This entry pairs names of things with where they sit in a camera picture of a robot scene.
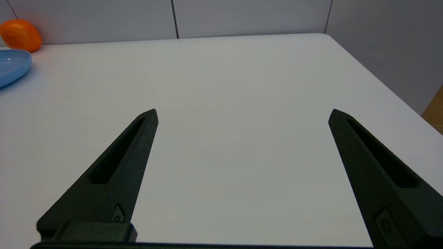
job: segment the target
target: orange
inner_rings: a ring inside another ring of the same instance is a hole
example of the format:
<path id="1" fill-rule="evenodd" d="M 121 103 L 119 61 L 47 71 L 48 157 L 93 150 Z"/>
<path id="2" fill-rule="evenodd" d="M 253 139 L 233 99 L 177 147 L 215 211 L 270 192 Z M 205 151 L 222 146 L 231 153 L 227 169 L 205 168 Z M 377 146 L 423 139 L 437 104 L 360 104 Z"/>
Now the orange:
<path id="1" fill-rule="evenodd" d="M 12 19 L 0 25 L 0 35 L 6 46 L 34 52 L 42 45 L 39 31 L 28 21 Z"/>

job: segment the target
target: tabletop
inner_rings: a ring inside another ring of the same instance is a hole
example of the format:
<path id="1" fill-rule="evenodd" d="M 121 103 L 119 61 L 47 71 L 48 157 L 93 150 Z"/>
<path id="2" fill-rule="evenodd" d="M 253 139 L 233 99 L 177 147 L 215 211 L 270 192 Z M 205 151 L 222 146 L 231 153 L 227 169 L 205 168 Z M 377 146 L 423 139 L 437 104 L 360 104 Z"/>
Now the tabletop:
<path id="1" fill-rule="evenodd" d="M 443 136 L 323 34 L 43 46 L 0 89 L 0 247 L 140 113 L 137 241 L 371 246 L 328 126 L 355 117 L 443 193 Z"/>

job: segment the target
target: blue plate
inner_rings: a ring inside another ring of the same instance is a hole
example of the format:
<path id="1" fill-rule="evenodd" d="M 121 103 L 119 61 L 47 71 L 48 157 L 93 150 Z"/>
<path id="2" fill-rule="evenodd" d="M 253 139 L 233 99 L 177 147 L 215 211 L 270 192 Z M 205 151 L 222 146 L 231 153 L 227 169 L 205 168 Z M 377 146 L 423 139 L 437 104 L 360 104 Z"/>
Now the blue plate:
<path id="1" fill-rule="evenodd" d="M 22 77 L 31 68 L 32 57 L 28 51 L 0 50 L 0 87 Z"/>

